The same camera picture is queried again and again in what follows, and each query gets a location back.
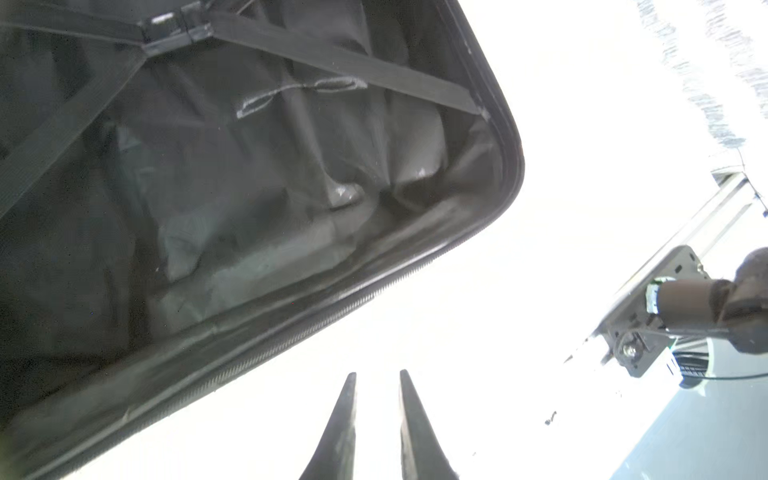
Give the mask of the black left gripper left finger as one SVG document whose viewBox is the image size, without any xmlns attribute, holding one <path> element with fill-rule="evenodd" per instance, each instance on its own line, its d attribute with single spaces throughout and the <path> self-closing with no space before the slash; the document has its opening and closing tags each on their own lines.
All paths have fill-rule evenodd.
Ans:
<svg viewBox="0 0 768 480">
<path fill-rule="evenodd" d="M 332 413 L 301 480 L 350 480 L 356 448 L 357 374 L 347 375 Z"/>
</svg>

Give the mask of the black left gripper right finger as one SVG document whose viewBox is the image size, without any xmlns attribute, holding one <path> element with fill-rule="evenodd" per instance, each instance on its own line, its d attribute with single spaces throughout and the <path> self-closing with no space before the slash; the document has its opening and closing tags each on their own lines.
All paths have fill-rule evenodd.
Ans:
<svg viewBox="0 0 768 480">
<path fill-rule="evenodd" d="M 452 479 L 453 470 L 432 428 L 409 372 L 399 372 L 401 470 L 405 480 Z"/>
</svg>

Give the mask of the black ribbed hard-shell suitcase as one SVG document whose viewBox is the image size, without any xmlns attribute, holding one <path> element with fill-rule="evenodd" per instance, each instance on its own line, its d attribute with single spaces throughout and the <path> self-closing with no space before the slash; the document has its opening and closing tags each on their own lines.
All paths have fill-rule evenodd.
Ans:
<svg viewBox="0 0 768 480">
<path fill-rule="evenodd" d="M 1 475 L 52 479 L 503 213 L 456 1 L 1 5 Z"/>
</svg>

